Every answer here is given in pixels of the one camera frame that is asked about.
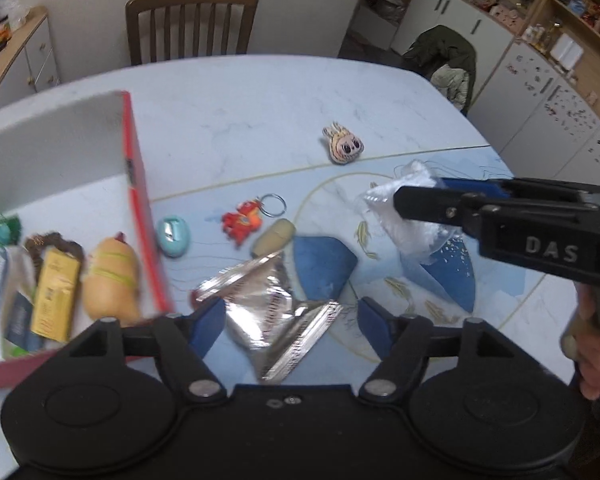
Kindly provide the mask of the person's right hand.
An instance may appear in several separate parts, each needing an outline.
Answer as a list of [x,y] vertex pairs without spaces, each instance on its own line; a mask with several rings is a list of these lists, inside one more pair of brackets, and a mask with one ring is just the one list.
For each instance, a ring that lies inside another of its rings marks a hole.
[[[577,292],[576,318],[592,325],[596,315],[596,297],[591,286],[575,284]],[[579,387],[582,396],[590,401],[600,398],[600,329],[589,328],[585,333],[574,336],[576,343]]]

